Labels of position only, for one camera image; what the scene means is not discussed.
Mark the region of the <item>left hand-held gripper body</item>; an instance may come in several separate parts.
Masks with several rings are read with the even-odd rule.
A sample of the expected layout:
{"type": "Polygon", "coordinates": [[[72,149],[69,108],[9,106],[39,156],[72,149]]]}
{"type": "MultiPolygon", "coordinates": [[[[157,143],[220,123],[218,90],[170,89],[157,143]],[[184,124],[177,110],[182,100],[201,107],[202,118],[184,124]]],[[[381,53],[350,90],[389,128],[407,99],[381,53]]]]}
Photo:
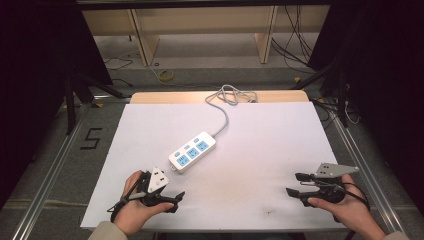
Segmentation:
{"type": "Polygon", "coordinates": [[[159,203],[173,203],[174,200],[169,197],[164,197],[161,192],[169,183],[169,179],[164,172],[155,167],[151,172],[142,172],[137,186],[138,193],[144,193],[144,196],[139,198],[139,201],[145,206],[155,206],[159,203]]]}

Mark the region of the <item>light wooden bench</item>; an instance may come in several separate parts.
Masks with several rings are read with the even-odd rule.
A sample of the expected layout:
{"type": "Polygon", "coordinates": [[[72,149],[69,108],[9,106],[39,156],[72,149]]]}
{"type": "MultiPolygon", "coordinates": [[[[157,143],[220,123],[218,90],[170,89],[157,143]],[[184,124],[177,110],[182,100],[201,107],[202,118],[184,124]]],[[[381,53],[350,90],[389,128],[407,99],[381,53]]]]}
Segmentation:
{"type": "Polygon", "coordinates": [[[85,10],[83,16],[94,36],[133,36],[145,66],[152,63],[160,37],[173,34],[252,33],[265,64],[272,34],[289,32],[297,16],[303,32],[318,33],[328,11],[327,5],[303,5],[85,10]]]}

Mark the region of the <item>black metal stand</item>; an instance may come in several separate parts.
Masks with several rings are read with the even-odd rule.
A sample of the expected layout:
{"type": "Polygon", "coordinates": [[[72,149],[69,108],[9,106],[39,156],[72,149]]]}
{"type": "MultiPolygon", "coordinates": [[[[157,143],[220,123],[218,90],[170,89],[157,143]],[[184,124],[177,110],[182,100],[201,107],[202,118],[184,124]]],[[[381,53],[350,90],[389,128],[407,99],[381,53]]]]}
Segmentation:
{"type": "Polygon", "coordinates": [[[68,118],[67,134],[70,134],[76,126],[74,96],[77,96],[82,103],[92,103],[94,101],[94,95],[89,89],[90,85],[94,85],[118,99],[131,98],[131,95],[119,92],[86,74],[79,72],[70,73],[64,82],[68,118]]]}
{"type": "Polygon", "coordinates": [[[346,75],[340,64],[335,61],[331,62],[328,66],[314,73],[306,80],[297,83],[292,90],[301,90],[310,84],[322,79],[323,83],[320,87],[322,96],[329,96],[334,92],[337,93],[337,117],[344,127],[347,127],[347,117],[345,114],[345,101],[347,100],[346,90],[346,75]]]}

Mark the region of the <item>aluminium rail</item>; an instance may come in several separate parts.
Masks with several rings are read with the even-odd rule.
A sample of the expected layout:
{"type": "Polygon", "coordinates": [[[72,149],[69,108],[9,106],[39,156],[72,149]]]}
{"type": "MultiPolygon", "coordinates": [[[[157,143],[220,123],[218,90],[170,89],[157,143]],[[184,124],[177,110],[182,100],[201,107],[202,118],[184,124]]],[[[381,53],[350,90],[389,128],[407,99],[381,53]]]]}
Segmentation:
{"type": "Polygon", "coordinates": [[[362,152],[359,150],[353,136],[351,135],[348,128],[339,120],[339,117],[335,113],[330,114],[334,118],[332,123],[335,125],[339,135],[342,138],[347,150],[353,160],[354,164],[359,168],[359,173],[363,179],[365,186],[369,192],[374,205],[378,209],[382,220],[384,221],[387,229],[390,232],[402,231],[406,232],[401,224],[400,218],[392,207],[389,199],[385,196],[382,188],[380,187],[377,179],[373,176],[371,168],[368,166],[366,159],[362,152]]]}
{"type": "Polygon", "coordinates": [[[71,148],[80,132],[81,125],[90,110],[90,104],[82,104],[76,111],[77,118],[73,129],[65,136],[58,152],[56,153],[47,173],[42,178],[40,186],[32,199],[9,200],[8,203],[24,209],[24,215],[14,231],[12,240],[27,240],[41,214],[43,206],[51,193],[51,190],[59,176],[59,173],[67,160],[71,148]]]}

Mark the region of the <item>person's right hand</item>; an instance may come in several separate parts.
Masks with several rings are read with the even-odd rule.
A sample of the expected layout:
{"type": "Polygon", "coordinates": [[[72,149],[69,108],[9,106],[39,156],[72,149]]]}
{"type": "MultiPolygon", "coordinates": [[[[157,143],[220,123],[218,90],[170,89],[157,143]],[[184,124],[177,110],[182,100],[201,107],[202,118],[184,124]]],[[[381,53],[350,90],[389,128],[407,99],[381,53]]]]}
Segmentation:
{"type": "Polygon", "coordinates": [[[352,196],[346,196],[337,204],[318,198],[309,198],[308,202],[315,207],[329,211],[343,225],[358,233],[365,232],[375,223],[367,207],[352,196]]]}

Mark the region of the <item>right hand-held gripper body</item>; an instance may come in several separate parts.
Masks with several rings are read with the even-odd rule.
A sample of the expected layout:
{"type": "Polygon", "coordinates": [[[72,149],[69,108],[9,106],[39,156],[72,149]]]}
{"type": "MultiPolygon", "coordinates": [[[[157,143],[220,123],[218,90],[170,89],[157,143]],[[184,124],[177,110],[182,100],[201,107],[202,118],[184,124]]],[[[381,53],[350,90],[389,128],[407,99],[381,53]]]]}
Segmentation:
{"type": "MultiPolygon", "coordinates": [[[[356,166],[322,163],[315,173],[310,173],[314,174],[316,177],[313,182],[299,182],[302,185],[311,184],[318,188],[317,191],[312,192],[312,198],[324,199],[331,203],[339,203],[345,197],[345,187],[342,183],[342,176],[345,174],[356,173],[358,171],[359,168],[356,166]]],[[[301,200],[305,206],[310,206],[308,199],[301,200]]]]}

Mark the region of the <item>person's left hand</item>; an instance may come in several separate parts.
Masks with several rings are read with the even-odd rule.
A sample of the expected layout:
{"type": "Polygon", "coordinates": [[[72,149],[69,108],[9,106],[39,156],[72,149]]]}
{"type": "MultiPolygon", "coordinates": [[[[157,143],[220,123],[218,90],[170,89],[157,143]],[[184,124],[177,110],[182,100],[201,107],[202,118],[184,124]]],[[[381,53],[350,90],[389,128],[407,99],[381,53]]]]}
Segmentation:
{"type": "Polygon", "coordinates": [[[173,207],[172,203],[160,203],[146,207],[140,201],[129,201],[116,215],[113,223],[126,235],[137,233],[149,218],[173,207]]]}

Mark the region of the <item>white table sheet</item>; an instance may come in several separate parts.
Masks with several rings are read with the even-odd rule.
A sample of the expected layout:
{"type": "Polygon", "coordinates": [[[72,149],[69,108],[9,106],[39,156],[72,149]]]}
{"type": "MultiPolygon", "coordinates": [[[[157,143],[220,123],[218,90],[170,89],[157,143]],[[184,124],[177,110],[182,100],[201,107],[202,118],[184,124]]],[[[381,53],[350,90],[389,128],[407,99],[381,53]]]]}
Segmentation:
{"type": "Polygon", "coordinates": [[[125,180],[157,167],[169,178],[166,196],[185,195],[175,213],[152,217],[147,231],[251,232],[337,229],[330,213],[304,207],[286,189],[295,174],[336,158],[309,102],[129,104],[92,194],[82,227],[109,219],[125,180]],[[184,173],[168,156],[201,132],[216,147],[184,173]]]}

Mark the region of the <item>light wooden table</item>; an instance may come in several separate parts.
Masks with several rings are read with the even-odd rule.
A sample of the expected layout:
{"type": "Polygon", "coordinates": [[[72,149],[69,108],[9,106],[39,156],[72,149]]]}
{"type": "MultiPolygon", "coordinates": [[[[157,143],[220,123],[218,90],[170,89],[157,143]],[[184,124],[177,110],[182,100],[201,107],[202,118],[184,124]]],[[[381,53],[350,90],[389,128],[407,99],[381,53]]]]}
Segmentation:
{"type": "MultiPolygon", "coordinates": [[[[212,95],[213,91],[187,92],[138,92],[132,95],[131,104],[199,104],[212,95]]],[[[302,90],[259,90],[250,97],[259,103],[308,102],[302,90]]]]}

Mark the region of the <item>white power strip blue sockets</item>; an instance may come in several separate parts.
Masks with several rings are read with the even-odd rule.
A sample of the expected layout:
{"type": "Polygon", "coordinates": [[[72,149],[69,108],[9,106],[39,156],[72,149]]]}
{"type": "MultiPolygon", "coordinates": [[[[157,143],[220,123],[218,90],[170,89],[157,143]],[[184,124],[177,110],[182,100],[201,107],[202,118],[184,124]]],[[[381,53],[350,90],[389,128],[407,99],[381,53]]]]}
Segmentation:
{"type": "Polygon", "coordinates": [[[203,131],[168,156],[171,169],[184,173],[216,147],[216,140],[203,131]]]}

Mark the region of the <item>black curtain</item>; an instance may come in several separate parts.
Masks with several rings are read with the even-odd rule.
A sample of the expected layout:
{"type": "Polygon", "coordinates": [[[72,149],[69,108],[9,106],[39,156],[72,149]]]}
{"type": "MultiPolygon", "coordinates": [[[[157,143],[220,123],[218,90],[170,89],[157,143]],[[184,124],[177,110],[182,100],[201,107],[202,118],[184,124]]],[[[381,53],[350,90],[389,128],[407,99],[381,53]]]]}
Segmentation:
{"type": "Polygon", "coordinates": [[[77,0],[0,0],[0,210],[76,71],[112,80],[77,0]]]}
{"type": "Polygon", "coordinates": [[[377,0],[346,65],[349,95],[424,213],[424,0],[377,0]]]}

